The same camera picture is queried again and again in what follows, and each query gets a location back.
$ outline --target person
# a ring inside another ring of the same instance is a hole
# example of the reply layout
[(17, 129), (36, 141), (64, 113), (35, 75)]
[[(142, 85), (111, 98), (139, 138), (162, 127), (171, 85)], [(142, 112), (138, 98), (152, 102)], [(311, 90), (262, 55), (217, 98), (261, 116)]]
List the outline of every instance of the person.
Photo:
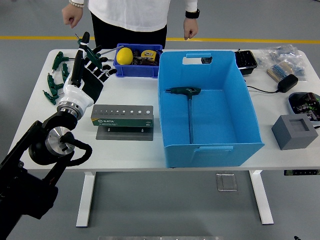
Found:
[[(69, 0), (63, 22), (73, 29), (83, 16), (85, 0)], [(198, 0), (185, 1), (184, 39), (198, 33)], [(165, 48), (170, 0), (88, 0), (96, 46), (113, 49), (119, 43)]]

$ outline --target gray cube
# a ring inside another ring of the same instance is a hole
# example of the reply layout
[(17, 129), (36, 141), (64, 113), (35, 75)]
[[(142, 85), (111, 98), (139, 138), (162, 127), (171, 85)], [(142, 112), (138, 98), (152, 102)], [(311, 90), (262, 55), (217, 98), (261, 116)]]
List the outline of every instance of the gray cube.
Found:
[(281, 115), (272, 127), (281, 150), (305, 149), (318, 137), (306, 114)]

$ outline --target blue storage box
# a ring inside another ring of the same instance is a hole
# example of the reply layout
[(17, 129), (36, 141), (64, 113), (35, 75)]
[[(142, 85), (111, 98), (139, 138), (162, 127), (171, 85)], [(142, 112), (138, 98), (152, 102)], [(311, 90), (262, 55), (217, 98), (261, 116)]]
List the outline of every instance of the blue storage box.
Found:
[[(210, 64), (183, 63), (183, 59), (210, 57)], [(187, 97), (166, 92), (176, 87), (201, 88), (192, 98), (193, 144)], [(248, 88), (232, 51), (164, 52), (160, 57), (158, 97), (168, 168), (240, 166), (264, 146)]]
[[(117, 47), (125, 46), (132, 50), (139, 50), (142, 53), (144, 50), (162, 51), (162, 45), (152, 45), (152, 44), (128, 44), (128, 43), (118, 43)], [(147, 77), (147, 78), (157, 78), (159, 72), (159, 66), (146, 66), (146, 65), (120, 65), (117, 62), (116, 56), (120, 49), (116, 50), (113, 66), (117, 70), (115, 74), (117, 77)]]

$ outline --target black smartwatch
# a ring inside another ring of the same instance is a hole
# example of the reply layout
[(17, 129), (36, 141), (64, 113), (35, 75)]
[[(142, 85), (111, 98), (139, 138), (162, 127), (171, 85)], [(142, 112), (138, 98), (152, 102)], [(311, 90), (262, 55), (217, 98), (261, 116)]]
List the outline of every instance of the black smartwatch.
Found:
[(200, 10), (197, 9), (196, 12), (185, 11), (185, 17), (187, 19), (197, 19), (200, 15)]

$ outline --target green t-handle wrench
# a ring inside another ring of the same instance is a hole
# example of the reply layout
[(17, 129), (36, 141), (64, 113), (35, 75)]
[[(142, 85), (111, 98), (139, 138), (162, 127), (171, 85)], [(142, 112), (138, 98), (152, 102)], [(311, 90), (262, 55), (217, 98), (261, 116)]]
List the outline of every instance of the green t-handle wrench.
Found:
[(201, 92), (201, 88), (193, 87), (193, 86), (180, 86), (180, 87), (172, 87), (170, 89), (165, 90), (166, 93), (170, 94), (182, 94), (186, 95), (188, 99), (188, 111), (189, 111), (189, 136), (190, 136), (190, 144), (194, 144), (194, 125), (192, 118), (192, 97), (198, 95)]

